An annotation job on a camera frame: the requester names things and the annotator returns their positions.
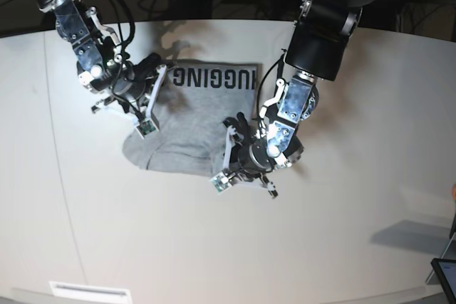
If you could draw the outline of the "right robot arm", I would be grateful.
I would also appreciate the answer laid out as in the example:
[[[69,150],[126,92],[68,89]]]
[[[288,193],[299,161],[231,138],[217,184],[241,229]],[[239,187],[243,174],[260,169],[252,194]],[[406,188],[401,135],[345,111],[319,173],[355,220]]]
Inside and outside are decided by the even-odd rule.
[[[103,105],[117,102],[125,113],[139,120],[152,115],[167,62],[152,52],[134,64],[127,49],[136,26],[124,0],[109,0],[114,11],[123,11],[129,25],[124,36],[106,26],[98,10],[83,0],[35,0],[41,12],[53,14],[58,35],[71,45],[76,56],[80,84],[95,94],[105,93]]]

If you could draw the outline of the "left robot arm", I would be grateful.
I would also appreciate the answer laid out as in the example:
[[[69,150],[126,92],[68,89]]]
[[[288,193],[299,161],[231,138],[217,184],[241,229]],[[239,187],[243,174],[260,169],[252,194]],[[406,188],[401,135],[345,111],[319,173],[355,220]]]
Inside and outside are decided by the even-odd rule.
[[[275,189],[267,174],[290,167],[301,157],[304,148],[297,132],[317,106],[316,84],[336,79],[363,7],[373,1],[302,0],[289,47],[273,65],[274,95],[256,104],[257,127],[250,127],[241,113],[224,121],[222,171],[211,179],[218,191],[247,182]]]

